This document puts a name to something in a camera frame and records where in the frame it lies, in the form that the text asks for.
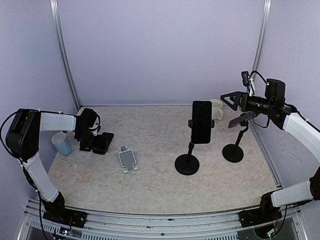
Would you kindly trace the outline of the black smartphone silver edge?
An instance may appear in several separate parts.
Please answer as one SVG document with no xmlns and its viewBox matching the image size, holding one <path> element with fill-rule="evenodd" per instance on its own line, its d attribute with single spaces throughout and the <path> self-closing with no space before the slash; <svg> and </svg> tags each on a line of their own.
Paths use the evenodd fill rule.
<svg viewBox="0 0 320 240">
<path fill-rule="evenodd" d="M 212 129 L 212 102 L 208 100 L 195 100 L 191 107 L 191 143 L 209 144 Z"/>
</svg>

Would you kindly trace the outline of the black round-base phone stand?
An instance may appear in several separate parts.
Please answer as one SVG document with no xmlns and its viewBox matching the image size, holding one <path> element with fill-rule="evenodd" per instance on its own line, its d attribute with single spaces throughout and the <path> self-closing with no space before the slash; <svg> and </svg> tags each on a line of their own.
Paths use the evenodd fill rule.
<svg viewBox="0 0 320 240">
<path fill-rule="evenodd" d="M 189 119 L 187 125 L 191 129 L 191 134 L 192 134 L 193 120 Z M 211 119 L 210 129 L 213 129 L 214 127 L 215 127 L 215 120 Z M 209 144 L 210 141 L 211 141 L 211 135 L 208 137 L 208 140 L 202 140 L 196 143 L 196 145 Z M 192 155 L 194 147 L 195 147 L 195 144 L 193 144 L 190 140 L 188 144 L 187 154 L 182 154 L 178 156 L 174 162 L 174 167 L 176 171 L 181 175 L 184 175 L 184 176 L 194 175 L 200 168 L 199 160 L 194 155 Z"/>
</svg>

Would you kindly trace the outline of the black smartphone blue edge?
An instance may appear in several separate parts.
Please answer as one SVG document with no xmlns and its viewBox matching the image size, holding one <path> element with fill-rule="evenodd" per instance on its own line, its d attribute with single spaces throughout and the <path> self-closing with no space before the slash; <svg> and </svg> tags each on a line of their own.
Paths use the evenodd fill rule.
<svg viewBox="0 0 320 240">
<path fill-rule="evenodd" d="M 103 132 L 93 137 L 91 150 L 94 154 L 105 155 L 109 146 L 114 138 L 114 134 L 111 132 Z"/>
</svg>

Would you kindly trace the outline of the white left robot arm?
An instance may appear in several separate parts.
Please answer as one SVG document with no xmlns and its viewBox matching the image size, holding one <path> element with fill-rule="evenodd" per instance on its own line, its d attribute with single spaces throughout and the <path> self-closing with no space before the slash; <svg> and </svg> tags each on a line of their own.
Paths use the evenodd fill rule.
<svg viewBox="0 0 320 240">
<path fill-rule="evenodd" d="M 38 194 L 46 220 L 83 228 L 87 219 L 84 211 L 66 208 L 65 199 L 50 180 L 39 153 L 41 132 L 74 132 L 75 139 L 90 146 L 100 130 L 100 116 L 85 108 L 81 115 L 39 109 L 20 108 L 12 118 L 6 137 L 0 140 L 4 149 L 20 162 L 22 171 Z"/>
</svg>

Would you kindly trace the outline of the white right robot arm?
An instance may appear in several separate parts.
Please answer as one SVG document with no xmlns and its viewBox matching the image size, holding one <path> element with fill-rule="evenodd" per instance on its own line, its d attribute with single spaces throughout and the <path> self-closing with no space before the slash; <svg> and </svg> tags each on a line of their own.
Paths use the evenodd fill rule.
<svg viewBox="0 0 320 240">
<path fill-rule="evenodd" d="M 256 206 L 239 212 L 245 228 L 281 220 L 291 207 L 320 202 L 320 128 L 300 113 L 296 101 L 286 102 L 285 91 L 283 81 L 268 78 L 254 95 L 245 90 L 220 96 L 236 111 L 228 128 L 253 134 L 276 185 Z"/>
</svg>

